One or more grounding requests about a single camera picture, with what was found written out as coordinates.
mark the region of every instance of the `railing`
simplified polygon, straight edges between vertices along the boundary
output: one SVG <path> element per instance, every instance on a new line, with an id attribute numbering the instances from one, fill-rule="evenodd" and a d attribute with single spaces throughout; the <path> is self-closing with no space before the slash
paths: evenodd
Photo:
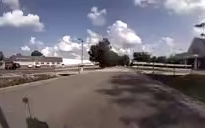
<path id="1" fill-rule="evenodd" d="M 133 62 L 133 66 L 154 66 L 154 67 L 169 67 L 169 68 L 192 68 L 192 65 L 165 64 L 165 63 L 153 63 L 153 62 Z"/>

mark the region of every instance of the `house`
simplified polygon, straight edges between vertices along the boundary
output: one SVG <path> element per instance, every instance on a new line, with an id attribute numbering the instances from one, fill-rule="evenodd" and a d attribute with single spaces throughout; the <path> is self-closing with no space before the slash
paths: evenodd
<path id="1" fill-rule="evenodd" d="M 9 58 L 9 60 L 15 63 L 19 63 L 21 67 L 27 67 L 28 65 L 41 65 L 45 67 L 51 67 L 62 64 L 62 58 L 60 57 L 13 55 Z"/>
<path id="2" fill-rule="evenodd" d="M 195 68 L 205 69 L 205 39 L 194 38 L 188 51 L 177 54 L 175 57 L 187 64 L 194 65 Z"/>

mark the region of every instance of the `lawn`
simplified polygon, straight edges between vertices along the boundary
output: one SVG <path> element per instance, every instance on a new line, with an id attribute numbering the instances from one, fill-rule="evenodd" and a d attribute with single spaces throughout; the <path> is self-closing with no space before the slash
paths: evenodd
<path id="1" fill-rule="evenodd" d="M 34 81 L 47 80 L 55 78 L 55 75 L 27 75 L 24 77 L 14 77 L 14 78 L 0 78 L 0 88 L 5 88 L 9 86 L 16 86 L 19 84 L 30 83 Z"/>
<path id="2" fill-rule="evenodd" d="M 149 76 L 205 103 L 205 75 L 190 74 L 185 76 Z"/>

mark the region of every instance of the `parked car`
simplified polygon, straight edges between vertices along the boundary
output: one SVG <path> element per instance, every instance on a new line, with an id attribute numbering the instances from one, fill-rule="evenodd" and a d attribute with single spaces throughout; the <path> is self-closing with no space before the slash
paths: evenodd
<path id="1" fill-rule="evenodd" d="M 36 63 L 35 68 L 40 68 L 41 65 L 39 63 Z"/>
<path id="2" fill-rule="evenodd" d="M 5 63 L 5 69 L 6 70 L 16 70 L 20 68 L 20 64 L 14 63 L 14 62 L 6 62 Z"/>
<path id="3" fill-rule="evenodd" d="M 28 64 L 28 68 L 33 68 L 34 66 L 32 64 Z"/>

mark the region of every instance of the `sky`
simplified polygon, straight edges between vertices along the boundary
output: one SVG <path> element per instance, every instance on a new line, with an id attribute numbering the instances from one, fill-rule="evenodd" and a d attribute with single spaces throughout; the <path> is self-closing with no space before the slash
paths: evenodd
<path id="1" fill-rule="evenodd" d="M 102 38 L 120 55 L 187 51 L 205 0 L 0 0 L 0 51 L 79 59 Z"/>

